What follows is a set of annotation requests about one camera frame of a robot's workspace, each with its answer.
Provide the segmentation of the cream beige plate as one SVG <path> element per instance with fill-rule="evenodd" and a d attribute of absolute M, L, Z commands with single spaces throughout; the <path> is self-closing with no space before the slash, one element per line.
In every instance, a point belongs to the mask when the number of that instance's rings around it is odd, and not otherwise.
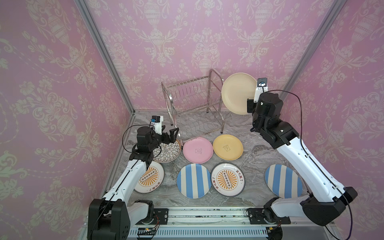
<path fill-rule="evenodd" d="M 257 80 L 246 73 L 229 76 L 222 86 L 222 99 L 226 108 L 234 114 L 246 115 L 247 100 L 254 99 Z"/>

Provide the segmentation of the pink bear plate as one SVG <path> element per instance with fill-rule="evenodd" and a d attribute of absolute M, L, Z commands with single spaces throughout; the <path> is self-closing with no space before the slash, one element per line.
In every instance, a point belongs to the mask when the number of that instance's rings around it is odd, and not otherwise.
<path fill-rule="evenodd" d="M 209 161 L 213 153 L 212 143 L 202 137 L 189 140 L 183 146 L 184 157 L 193 164 L 203 164 Z"/>

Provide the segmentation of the yellow bear plate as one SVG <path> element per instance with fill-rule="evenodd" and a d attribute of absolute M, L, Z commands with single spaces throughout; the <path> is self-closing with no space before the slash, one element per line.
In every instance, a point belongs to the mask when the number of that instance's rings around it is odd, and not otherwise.
<path fill-rule="evenodd" d="M 227 161 L 239 159 L 244 151 L 242 142 L 233 135 L 220 135 L 213 142 L 216 155 Z"/>

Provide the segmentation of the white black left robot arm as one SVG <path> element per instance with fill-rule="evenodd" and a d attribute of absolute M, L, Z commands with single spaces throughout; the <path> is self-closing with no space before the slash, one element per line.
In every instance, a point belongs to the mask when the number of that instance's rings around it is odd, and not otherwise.
<path fill-rule="evenodd" d="M 89 240 L 125 240 L 132 226 L 137 223 L 151 223 L 154 218 L 154 204 L 138 200 L 127 206 L 134 188 L 142 175 L 149 169 L 153 151 L 161 144 L 174 143 L 179 128 L 164 133 L 165 126 L 152 123 L 139 125 L 137 143 L 130 150 L 127 167 L 114 186 L 100 199 L 93 199 L 89 206 Z"/>

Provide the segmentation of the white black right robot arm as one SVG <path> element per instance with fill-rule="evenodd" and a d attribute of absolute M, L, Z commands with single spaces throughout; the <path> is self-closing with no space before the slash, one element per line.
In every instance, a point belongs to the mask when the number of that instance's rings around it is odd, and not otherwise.
<path fill-rule="evenodd" d="M 253 116 L 251 132 L 260 133 L 271 147 L 282 154 L 308 184 L 311 194 L 292 199 L 274 198 L 264 205 L 265 214 L 276 220 L 307 217 L 314 224 L 326 226 L 339 217 L 358 193 L 337 181 L 305 146 L 299 133 L 280 119 L 283 101 L 272 91 L 255 91 L 247 100 Z"/>

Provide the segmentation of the stainless steel dish rack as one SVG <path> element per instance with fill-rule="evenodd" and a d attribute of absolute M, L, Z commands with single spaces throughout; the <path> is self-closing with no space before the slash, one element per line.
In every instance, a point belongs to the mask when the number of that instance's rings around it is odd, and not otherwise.
<path fill-rule="evenodd" d="M 224 132 L 223 85 L 224 79 L 214 69 L 200 78 L 174 84 L 161 83 L 171 125 L 179 128 L 178 137 L 182 142 L 215 131 Z"/>

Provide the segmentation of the brown rim petal pattern plate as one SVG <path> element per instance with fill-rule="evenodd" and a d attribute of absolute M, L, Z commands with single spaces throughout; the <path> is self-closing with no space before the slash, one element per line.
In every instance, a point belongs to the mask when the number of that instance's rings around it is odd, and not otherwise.
<path fill-rule="evenodd" d="M 179 140 L 168 145 L 162 143 L 153 151 L 154 161 L 161 164 L 170 163 L 180 155 L 181 150 L 182 148 Z"/>

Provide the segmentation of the left orange sunburst plate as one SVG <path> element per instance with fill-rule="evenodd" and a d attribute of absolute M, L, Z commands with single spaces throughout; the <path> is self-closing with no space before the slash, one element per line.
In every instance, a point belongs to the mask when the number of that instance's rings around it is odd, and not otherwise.
<path fill-rule="evenodd" d="M 152 162 L 148 170 L 139 179 L 134 190 L 140 194 L 148 194 L 158 189 L 165 178 L 165 171 L 160 163 Z"/>

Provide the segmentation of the orange sunburst plate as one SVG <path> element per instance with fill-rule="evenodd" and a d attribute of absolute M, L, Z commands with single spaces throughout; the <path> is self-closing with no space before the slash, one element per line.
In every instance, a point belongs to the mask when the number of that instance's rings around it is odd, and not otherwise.
<path fill-rule="evenodd" d="M 243 192 L 246 179 L 241 169 L 230 163 L 220 163 L 211 171 L 214 190 L 225 197 L 235 197 Z"/>
<path fill-rule="evenodd" d="M 158 189 L 165 178 L 165 171 L 160 163 L 152 162 L 148 170 L 139 179 L 134 190 L 140 194 L 148 194 Z"/>

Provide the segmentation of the centre blue striped plate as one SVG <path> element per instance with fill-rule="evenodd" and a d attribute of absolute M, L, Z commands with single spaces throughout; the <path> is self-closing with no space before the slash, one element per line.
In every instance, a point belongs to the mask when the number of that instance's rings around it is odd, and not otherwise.
<path fill-rule="evenodd" d="M 200 164 L 184 166 L 177 177 L 177 187 L 189 199 L 204 197 L 212 186 L 209 170 Z"/>

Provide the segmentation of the blue striped plate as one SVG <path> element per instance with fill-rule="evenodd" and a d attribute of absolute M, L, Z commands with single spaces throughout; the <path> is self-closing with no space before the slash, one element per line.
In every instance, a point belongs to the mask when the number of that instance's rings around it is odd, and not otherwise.
<path fill-rule="evenodd" d="M 200 164 L 184 166 L 177 177 L 177 187 L 189 199 L 204 197 L 212 186 L 209 170 Z"/>
<path fill-rule="evenodd" d="M 300 177 L 289 167 L 271 165 L 266 169 L 265 181 L 268 188 L 278 197 L 291 199 L 300 197 L 303 184 Z"/>

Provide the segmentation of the centre orange sunburst plate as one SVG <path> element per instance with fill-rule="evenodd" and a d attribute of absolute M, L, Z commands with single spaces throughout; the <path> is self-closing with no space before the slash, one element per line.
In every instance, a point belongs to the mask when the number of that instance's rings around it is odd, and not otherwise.
<path fill-rule="evenodd" d="M 230 163 L 220 163 L 211 171 L 214 190 L 225 197 L 235 197 L 243 192 L 246 179 L 241 169 Z"/>

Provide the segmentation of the right blue striped plate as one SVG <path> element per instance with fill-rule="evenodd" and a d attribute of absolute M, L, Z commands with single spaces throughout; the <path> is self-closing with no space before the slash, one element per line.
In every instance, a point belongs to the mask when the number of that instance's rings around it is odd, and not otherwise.
<path fill-rule="evenodd" d="M 289 167 L 271 165 L 266 169 L 265 181 L 268 188 L 278 197 L 291 199 L 300 197 L 303 184 L 300 177 Z"/>

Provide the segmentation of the small circuit board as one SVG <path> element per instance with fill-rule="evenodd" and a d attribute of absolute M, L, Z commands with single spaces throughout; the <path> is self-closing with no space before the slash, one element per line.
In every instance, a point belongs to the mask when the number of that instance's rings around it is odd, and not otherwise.
<path fill-rule="evenodd" d="M 138 228 L 138 238 L 151 237 L 153 238 L 157 233 L 158 228 Z"/>

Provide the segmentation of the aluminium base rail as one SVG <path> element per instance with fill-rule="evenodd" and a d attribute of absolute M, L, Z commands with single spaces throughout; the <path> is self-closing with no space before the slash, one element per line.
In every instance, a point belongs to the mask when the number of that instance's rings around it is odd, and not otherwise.
<path fill-rule="evenodd" d="M 128 240 L 336 240 L 335 223 L 318 226 L 306 218 L 266 222 L 260 207 L 160 207 L 153 225 L 132 226 Z M 138 238 L 138 228 L 158 228 L 156 235 Z"/>

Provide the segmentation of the left aluminium corner post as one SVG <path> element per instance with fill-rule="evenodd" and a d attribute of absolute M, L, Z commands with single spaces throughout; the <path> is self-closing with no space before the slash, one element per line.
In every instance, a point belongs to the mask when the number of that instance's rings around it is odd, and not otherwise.
<path fill-rule="evenodd" d="M 92 39 L 94 40 L 96 47 L 108 69 L 109 73 L 112 76 L 112 80 L 117 86 L 117 89 L 122 97 L 124 104 L 126 105 L 129 113 L 133 116 L 135 114 L 135 109 L 133 104 L 130 101 L 129 95 L 125 89 L 125 86 L 120 78 L 120 75 L 113 63 L 112 57 L 107 49 L 106 44 L 102 38 L 101 31 L 98 29 L 98 26 L 92 17 L 92 14 L 88 8 L 86 1 L 84 0 L 74 0 L 85 24 L 87 26 L 88 31 L 91 34 Z"/>

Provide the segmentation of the aluminium corner post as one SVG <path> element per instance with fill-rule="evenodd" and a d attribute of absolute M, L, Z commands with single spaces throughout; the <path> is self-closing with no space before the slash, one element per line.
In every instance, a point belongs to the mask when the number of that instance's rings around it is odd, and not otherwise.
<path fill-rule="evenodd" d="M 92 14 L 88 8 L 86 1 L 84 0 L 74 0 L 85 24 L 87 26 L 88 31 L 91 34 L 92 39 L 94 40 L 96 47 L 108 69 L 109 73 L 112 76 L 112 80 L 117 86 L 117 89 L 122 97 L 124 104 L 126 105 L 129 113 L 133 116 L 135 114 L 135 109 L 133 104 L 130 101 L 129 95 L 125 89 L 125 86 L 120 78 L 120 75 L 113 63 L 112 57 L 107 49 L 106 44 L 102 38 L 101 31 L 98 29 L 98 26 L 92 17 Z"/>
<path fill-rule="evenodd" d="M 284 91 L 290 92 L 293 89 L 295 82 L 298 80 L 301 73 L 305 70 L 307 64 L 311 60 L 312 56 L 316 52 L 317 48 L 321 44 L 322 40 L 326 36 L 327 32 L 331 28 L 331 25 L 336 20 L 346 2 L 347 0 L 337 0 L 332 2 L 327 14 L 313 35 L 308 47 L 306 48 L 304 54 L 300 58 L 285 87 L 283 88 Z"/>

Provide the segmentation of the right aluminium corner post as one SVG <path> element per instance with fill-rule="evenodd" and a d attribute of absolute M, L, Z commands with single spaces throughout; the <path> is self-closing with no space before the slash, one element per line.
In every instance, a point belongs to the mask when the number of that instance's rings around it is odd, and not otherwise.
<path fill-rule="evenodd" d="M 305 70 L 307 64 L 311 60 L 312 56 L 316 52 L 317 48 L 321 44 L 322 40 L 326 36 L 327 32 L 331 28 L 331 25 L 336 20 L 346 2 L 347 0 L 337 0 L 332 2 L 327 14 L 313 35 L 308 47 L 306 48 L 304 54 L 300 58 L 285 87 L 283 88 L 284 91 L 290 92 L 293 89 L 295 82 L 298 80 L 301 73 Z"/>

